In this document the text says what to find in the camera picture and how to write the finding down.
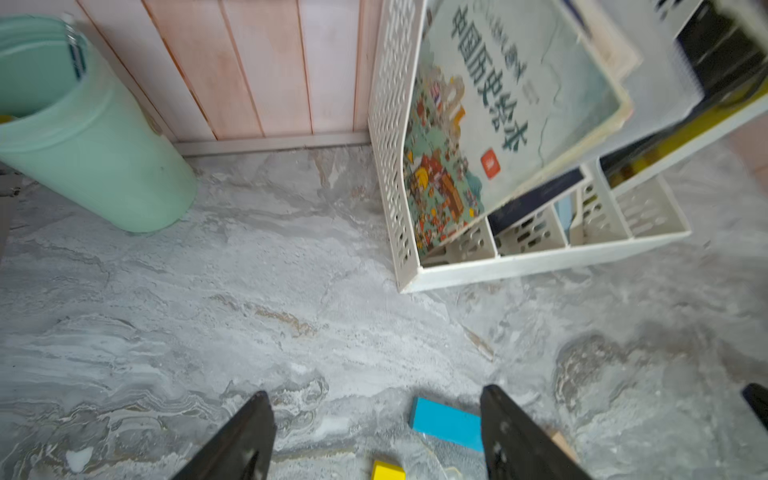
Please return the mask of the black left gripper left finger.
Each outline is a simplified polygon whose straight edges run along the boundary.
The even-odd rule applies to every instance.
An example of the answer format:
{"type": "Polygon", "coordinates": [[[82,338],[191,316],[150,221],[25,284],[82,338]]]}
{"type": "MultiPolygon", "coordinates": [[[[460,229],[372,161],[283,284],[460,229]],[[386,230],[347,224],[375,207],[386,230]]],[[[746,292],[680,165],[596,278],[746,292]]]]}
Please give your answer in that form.
{"type": "Polygon", "coordinates": [[[258,391],[172,479],[266,479],[276,433],[269,396],[258,391]]]}

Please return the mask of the small yellow wooden block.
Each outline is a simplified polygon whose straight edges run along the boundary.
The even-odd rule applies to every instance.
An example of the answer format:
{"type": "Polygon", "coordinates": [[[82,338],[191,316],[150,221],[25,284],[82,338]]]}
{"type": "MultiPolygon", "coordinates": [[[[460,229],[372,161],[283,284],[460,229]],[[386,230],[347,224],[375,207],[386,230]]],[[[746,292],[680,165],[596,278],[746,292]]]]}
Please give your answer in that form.
{"type": "Polygon", "coordinates": [[[373,463],[371,480],[406,480],[406,472],[400,466],[381,460],[375,460],[373,463]]]}

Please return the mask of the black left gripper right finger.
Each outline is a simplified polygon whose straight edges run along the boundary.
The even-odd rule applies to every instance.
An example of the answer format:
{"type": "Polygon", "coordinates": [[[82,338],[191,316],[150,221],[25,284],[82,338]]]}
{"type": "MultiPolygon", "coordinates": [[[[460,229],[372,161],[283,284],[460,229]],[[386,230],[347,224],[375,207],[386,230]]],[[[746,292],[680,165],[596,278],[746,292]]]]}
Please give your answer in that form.
{"type": "Polygon", "coordinates": [[[490,479],[590,479],[499,386],[485,386],[480,405],[490,479]]]}

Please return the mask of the teal wooden block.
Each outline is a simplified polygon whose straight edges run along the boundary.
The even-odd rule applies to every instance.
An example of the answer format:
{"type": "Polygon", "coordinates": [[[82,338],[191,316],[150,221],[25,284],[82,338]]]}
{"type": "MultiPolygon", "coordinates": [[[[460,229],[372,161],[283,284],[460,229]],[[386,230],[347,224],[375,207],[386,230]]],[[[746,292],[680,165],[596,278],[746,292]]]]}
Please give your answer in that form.
{"type": "Polygon", "coordinates": [[[416,397],[409,425],[418,433],[476,452],[483,452],[480,416],[416,397]]]}

